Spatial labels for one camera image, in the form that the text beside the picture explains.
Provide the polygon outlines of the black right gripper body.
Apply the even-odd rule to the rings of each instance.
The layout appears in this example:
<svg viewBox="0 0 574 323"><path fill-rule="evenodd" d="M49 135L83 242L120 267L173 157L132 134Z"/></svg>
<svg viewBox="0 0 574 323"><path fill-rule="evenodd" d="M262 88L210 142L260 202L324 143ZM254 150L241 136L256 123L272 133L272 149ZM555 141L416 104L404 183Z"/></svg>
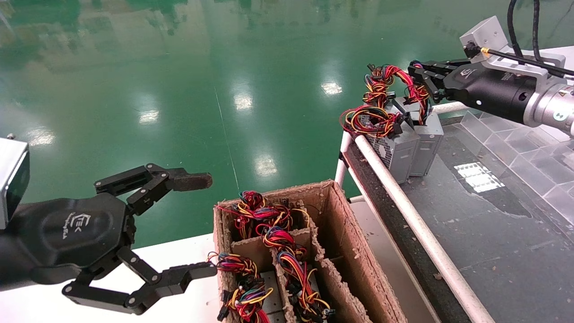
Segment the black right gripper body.
<svg viewBox="0 0 574 323"><path fill-rule="evenodd" d="M536 78L465 64L443 79L447 99L512 122L524 124L524 113L536 90Z"/></svg>

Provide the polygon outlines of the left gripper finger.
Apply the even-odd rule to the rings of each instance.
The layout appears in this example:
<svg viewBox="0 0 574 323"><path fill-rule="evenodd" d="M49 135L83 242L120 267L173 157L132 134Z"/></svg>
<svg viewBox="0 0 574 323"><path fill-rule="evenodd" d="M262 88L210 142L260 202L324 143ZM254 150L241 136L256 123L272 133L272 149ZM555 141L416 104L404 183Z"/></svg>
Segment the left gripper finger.
<svg viewBox="0 0 574 323"><path fill-rule="evenodd" d="M132 168L94 182L99 193L123 196L133 192L126 200L132 215L141 215L168 192L192 192L209 188L213 184L210 173L188 173L184 168L163 168L154 163Z"/></svg>
<svg viewBox="0 0 574 323"><path fill-rule="evenodd" d="M96 274L82 272L63 288L62 294L78 305L142 315L160 299L185 293L193 280L217 274L217 268L211 262L172 266L157 272L129 247L119 248L112 258L123 262L144 281L138 290L126 293L95 288L90 284Z"/></svg>

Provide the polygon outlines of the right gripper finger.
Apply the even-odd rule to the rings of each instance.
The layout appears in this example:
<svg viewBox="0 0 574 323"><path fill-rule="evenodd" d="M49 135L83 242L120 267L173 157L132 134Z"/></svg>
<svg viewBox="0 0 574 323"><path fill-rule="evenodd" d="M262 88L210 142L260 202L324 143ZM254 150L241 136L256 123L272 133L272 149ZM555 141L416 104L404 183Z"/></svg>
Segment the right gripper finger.
<svg viewBox="0 0 574 323"><path fill-rule="evenodd" d="M409 74L422 74L425 71L435 74L447 75L455 71L458 67L467 64L467 59L456 59L452 61L411 61Z"/></svg>
<svg viewBox="0 0 574 323"><path fill-rule="evenodd" d="M430 98L435 104L439 104L449 99L444 80L446 75L422 74L422 81Z"/></svg>

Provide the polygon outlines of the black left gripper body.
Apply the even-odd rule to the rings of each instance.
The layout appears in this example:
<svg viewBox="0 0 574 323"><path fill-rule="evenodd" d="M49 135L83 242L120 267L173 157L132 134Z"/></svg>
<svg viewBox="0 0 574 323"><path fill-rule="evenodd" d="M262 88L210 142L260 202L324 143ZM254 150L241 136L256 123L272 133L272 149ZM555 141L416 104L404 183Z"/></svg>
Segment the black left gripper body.
<svg viewBox="0 0 574 323"><path fill-rule="evenodd" d="M109 193L21 205L1 231L1 284L61 284L82 271L101 278L134 241L128 206Z"/></svg>

